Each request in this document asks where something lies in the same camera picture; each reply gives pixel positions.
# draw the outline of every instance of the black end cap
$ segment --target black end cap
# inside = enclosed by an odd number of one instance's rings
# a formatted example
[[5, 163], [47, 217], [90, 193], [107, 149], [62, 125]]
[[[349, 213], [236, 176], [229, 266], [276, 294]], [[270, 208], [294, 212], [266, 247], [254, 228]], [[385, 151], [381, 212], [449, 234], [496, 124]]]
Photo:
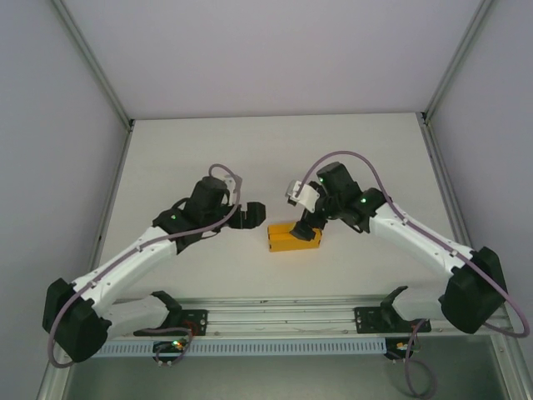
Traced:
[[196, 225], [203, 225], [213, 210], [217, 210], [227, 194], [227, 185], [215, 177], [203, 177], [198, 181], [189, 199], [185, 202], [183, 213]]
[[344, 164], [335, 161], [327, 164], [316, 172], [322, 186], [326, 189], [326, 193], [335, 195], [338, 193], [350, 190], [355, 191], [355, 195], [361, 194], [361, 189], [356, 182], [351, 179], [350, 173]]
[[[42, 327], [50, 333], [57, 314], [76, 292], [63, 279], [52, 283], [47, 290]], [[107, 340], [111, 323], [100, 318], [92, 309], [92, 301], [77, 299], [59, 323], [55, 341], [68, 356], [80, 363], [94, 355]]]
[[161, 300], [161, 302], [165, 304], [165, 307], [168, 310], [167, 318], [165, 318], [165, 321], [163, 321], [161, 326], [157, 327], [157, 329], [174, 328], [174, 327], [181, 326], [182, 305], [174, 297], [172, 297], [170, 294], [162, 290], [153, 292], [152, 296]]
[[[488, 247], [472, 252], [471, 261], [507, 291], [498, 255]], [[464, 333], [476, 333], [505, 299], [468, 265], [455, 268], [441, 298], [441, 310]]]

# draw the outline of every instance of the metal frame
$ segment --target metal frame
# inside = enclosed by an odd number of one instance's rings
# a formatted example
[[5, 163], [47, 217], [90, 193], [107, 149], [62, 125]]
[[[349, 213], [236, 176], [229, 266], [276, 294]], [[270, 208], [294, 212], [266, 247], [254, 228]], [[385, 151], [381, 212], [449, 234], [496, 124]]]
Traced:
[[116, 115], [122, 122], [122, 125], [126, 129], [130, 129], [132, 126], [131, 118], [127, 115], [124, 106], [122, 105], [120, 99], [118, 98], [113, 87], [111, 86], [111, 83], [109, 83], [106, 74], [100, 66], [100, 63], [98, 62], [97, 58], [94, 56], [94, 53], [92, 52], [91, 47], [87, 43], [87, 40], [85, 40], [85, 38], [83, 37], [82, 31], [76, 24], [76, 21], [74, 20], [74, 17], [69, 11], [67, 5], [64, 3], [63, 0], [51, 0], [51, 4], [56, 11], [57, 17], [67, 30], [67, 35], [76, 45], [77, 49], [82, 55], [82, 58], [91, 70], [92, 75], [95, 77], [101, 89], [103, 90], [103, 93], [107, 97], [107, 100], [110, 102], [113, 111], [116, 113]]
[[448, 89], [450, 88], [457, 71], [464, 62], [468, 52], [472, 49], [474, 41], [478, 37], [481, 29], [485, 26], [485, 22], [496, 3], [497, 0], [481, 0], [478, 4], [476, 11], [459, 42], [459, 46], [457, 46], [456, 52], [448, 63], [448, 66], [427, 105], [425, 114], [428, 118], [433, 117], [436, 109], [441, 104], [442, 99], [448, 93]]
[[[58, 357], [57, 360], [63, 363], [65, 361], [64, 355]], [[69, 373], [70, 368], [57, 369], [49, 363], [42, 377], [37, 400], [61, 400], [67, 387]]]
[[[111, 340], [93, 358], [155, 357], [154, 347], [160, 341]], [[332, 356], [353, 354], [385, 354], [384, 337], [344, 337], [337, 339], [205, 339], [195, 337], [187, 350], [189, 357], [245, 356]], [[165, 355], [179, 355], [167, 352]]]
[[[289, 338], [387, 338], [392, 334], [360, 334], [356, 331], [355, 307], [379, 306], [383, 296], [310, 297], [271, 299], [182, 300], [185, 309], [207, 309], [209, 318], [204, 338], [209, 339], [289, 339]], [[510, 328], [503, 311], [491, 322]], [[431, 321], [433, 330], [424, 336], [465, 335], [446, 320]], [[491, 335], [482, 328], [480, 335]]]
[[132, 141], [132, 132], [135, 127], [135, 121], [132, 121], [131, 127], [128, 129], [127, 137], [124, 140], [124, 144], [118, 159], [117, 167], [113, 174], [112, 185], [109, 188], [109, 192], [106, 196], [105, 206], [98, 224], [97, 237], [95, 243], [92, 246], [91, 258], [89, 259], [87, 272], [97, 268], [100, 264], [100, 257], [102, 256], [103, 244], [106, 241], [107, 227], [111, 220], [111, 211], [113, 210], [113, 204], [117, 198], [118, 184], [124, 170], [124, 164], [126, 163], [127, 150], [130, 148], [130, 142]]
[[[459, 243], [471, 247], [471, 240], [466, 231], [464, 219], [457, 202], [456, 195], [451, 180], [446, 171], [441, 150], [436, 141], [435, 134], [431, 127], [431, 121], [426, 119], [421, 113], [417, 113], [418, 122], [421, 127], [422, 137], [426, 142], [427, 152], [430, 156], [431, 165], [436, 176], [436, 180], [441, 190], [450, 225], [454, 236]], [[509, 315], [505, 307], [501, 311], [509, 321]], [[507, 387], [507, 392], [512, 399], [532, 399], [533, 381], [528, 373], [526, 360], [518, 344], [518, 340], [513, 337], [505, 337], [501, 334], [492, 335], [492, 345], [496, 355], [496, 361], [500, 367], [501, 375]]]

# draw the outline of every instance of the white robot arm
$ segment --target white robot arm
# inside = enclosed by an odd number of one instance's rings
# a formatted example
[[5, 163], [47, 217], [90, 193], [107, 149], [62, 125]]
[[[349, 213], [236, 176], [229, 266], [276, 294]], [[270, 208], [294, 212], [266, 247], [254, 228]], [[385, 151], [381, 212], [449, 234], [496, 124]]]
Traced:
[[466, 265], [473, 262], [506, 290], [497, 255], [487, 247], [475, 252], [442, 237], [401, 210], [376, 188], [362, 191], [345, 166], [333, 162], [317, 173], [319, 182], [292, 181], [288, 202], [306, 209], [291, 234], [312, 240], [313, 228], [340, 219], [358, 233], [370, 233], [394, 243], [444, 278], [442, 287], [399, 287], [382, 304], [389, 324], [394, 320], [448, 319], [456, 328], [474, 333], [505, 301]]
[[79, 363], [110, 338], [147, 328], [180, 328], [184, 310], [165, 292], [138, 301], [115, 302], [161, 262], [202, 240], [203, 233], [219, 233], [225, 226], [251, 229], [262, 224], [265, 206], [249, 202], [242, 211], [236, 179], [204, 177], [190, 197], [161, 212], [152, 226], [116, 257], [70, 284], [63, 279], [52, 283], [42, 320], [52, 346], [55, 340]]

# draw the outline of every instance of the black joint housing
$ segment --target black joint housing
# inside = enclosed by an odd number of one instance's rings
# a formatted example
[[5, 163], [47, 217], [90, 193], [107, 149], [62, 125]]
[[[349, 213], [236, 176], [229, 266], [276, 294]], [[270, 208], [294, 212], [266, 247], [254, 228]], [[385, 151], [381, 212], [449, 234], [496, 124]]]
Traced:
[[241, 211], [241, 206], [228, 221], [230, 228], [253, 229], [261, 225], [267, 218], [267, 208], [260, 202], [247, 203], [247, 210]]
[[326, 193], [330, 196], [345, 192], [355, 183], [351, 179], [350, 173], [344, 164], [337, 161], [319, 169], [316, 175], [319, 177], [322, 186], [326, 189]]
[[212, 214], [218, 210], [227, 193], [227, 185], [215, 177], [203, 177], [197, 182], [183, 208], [184, 216], [197, 226], [212, 223]]
[[316, 236], [313, 229], [324, 229], [327, 224], [327, 218], [320, 211], [309, 212], [304, 210], [300, 221], [296, 222], [294, 228], [290, 231], [290, 234], [299, 240], [305, 240], [310, 242]]
[[343, 220], [349, 225], [357, 225], [360, 230], [370, 233], [370, 218], [375, 217], [377, 209], [385, 203], [383, 193], [371, 187], [350, 203], [347, 209], [351, 212], [348, 212]]
[[[488, 247], [472, 252], [471, 261], [504, 291], [506, 281], [498, 255]], [[450, 323], [464, 333], [475, 333], [505, 299], [468, 265], [453, 269], [444, 295], [439, 298], [441, 310]]]
[[[50, 333], [57, 314], [75, 294], [72, 285], [61, 278], [48, 287], [42, 317], [45, 331]], [[54, 339], [75, 363], [80, 363], [100, 350], [107, 340], [109, 326], [111, 323], [92, 309], [92, 301], [80, 297], [61, 319]]]
[[[161, 214], [153, 220], [152, 225], [154, 227], [160, 227], [169, 235], [199, 228], [198, 225], [186, 218], [184, 212], [178, 208], [170, 208], [161, 212]], [[191, 244], [198, 242], [201, 238], [202, 234], [196, 233], [174, 238], [172, 241], [176, 243], [177, 254], [179, 254]]]

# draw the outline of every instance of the yellow block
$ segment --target yellow block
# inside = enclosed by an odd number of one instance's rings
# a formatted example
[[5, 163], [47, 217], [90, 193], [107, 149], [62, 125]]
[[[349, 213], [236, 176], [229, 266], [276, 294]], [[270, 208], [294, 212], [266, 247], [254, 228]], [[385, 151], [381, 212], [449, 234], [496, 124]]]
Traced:
[[313, 229], [315, 231], [315, 238], [310, 242], [296, 239], [290, 234], [294, 228], [295, 222], [278, 223], [276, 225], [269, 225], [268, 227], [268, 245], [271, 252], [286, 252], [289, 250], [304, 250], [306, 248], [318, 248], [322, 240], [322, 231], [320, 229]]

